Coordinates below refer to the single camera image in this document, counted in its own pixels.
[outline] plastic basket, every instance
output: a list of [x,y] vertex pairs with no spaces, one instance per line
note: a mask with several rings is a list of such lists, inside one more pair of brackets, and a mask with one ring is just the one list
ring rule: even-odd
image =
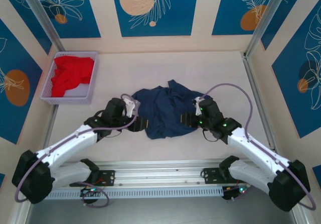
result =
[[55,58],[61,56],[90,57],[93,59],[94,67],[89,84],[80,84],[77,88],[66,91],[63,97],[51,97],[52,82],[51,78],[55,76],[57,69],[55,61],[51,64],[45,85],[42,89],[40,98],[49,104],[90,104],[94,92],[94,85],[98,70],[97,52],[57,52]]

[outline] orange dot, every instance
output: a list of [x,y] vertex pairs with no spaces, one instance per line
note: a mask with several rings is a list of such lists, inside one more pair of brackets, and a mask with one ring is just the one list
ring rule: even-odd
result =
[[241,19],[241,28],[244,31],[253,31],[257,27],[266,6],[258,6],[255,9],[249,10]]
[[299,82],[297,83],[297,89],[300,92],[305,93],[308,89],[308,82],[304,78],[300,79]]
[[27,75],[20,70],[11,70],[5,78],[6,96],[13,105],[22,107],[29,98],[30,84]]
[[67,18],[62,14],[56,14],[55,20],[60,24],[66,24],[67,23]]

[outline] navy blue cloth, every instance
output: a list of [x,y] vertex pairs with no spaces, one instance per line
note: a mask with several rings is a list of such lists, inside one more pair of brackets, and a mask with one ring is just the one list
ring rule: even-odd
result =
[[139,116],[148,119],[146,134],[152,140],[189,134],[195,128],[181,124],[181,115],[196,111],[193,99],[203,94],[171,80],[169,87],[142,89],[132,97],[140,102]]

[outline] white cable tray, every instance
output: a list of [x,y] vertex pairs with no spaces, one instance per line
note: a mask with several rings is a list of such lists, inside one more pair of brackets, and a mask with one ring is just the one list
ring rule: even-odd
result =
[[[211,187],[179,187],[179,188],[118,188],[104,191],[110,199],[129,199],[129,198],[167,198],[167,197],[206,197],[223,196],[221,186]],[[46,200],[80,199],[80,189],[60,189],[51,192]],[[86,199],[106,198],[100,192]]]

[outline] white table surface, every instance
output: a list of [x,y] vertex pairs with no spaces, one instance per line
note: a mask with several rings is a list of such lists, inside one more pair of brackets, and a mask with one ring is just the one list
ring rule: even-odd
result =
[[[268,146],[240,52],[101,54],[99,59],[91,105],[60,105],[50,145],[74,132],[98,110],[105,109],[113,97],[120,97],[122,93],[133,94],[142,88],[167,87],[167,81],[174,79],[199,92],[206,92],[222,82],[244,88],[254,104],[249,133]],[[245,125],[250,108],[239,90],[223,86],[210,95],[225,117],[232,117]],[[104,138],[75,154],[71,161],[82,158],[92,161],[198,160],[223,159],[230,155],[244,157],[221,141],[206,141],[201,129],[185,136],[158,140],[150,140],[145,131],[123,131],[118,137]]]

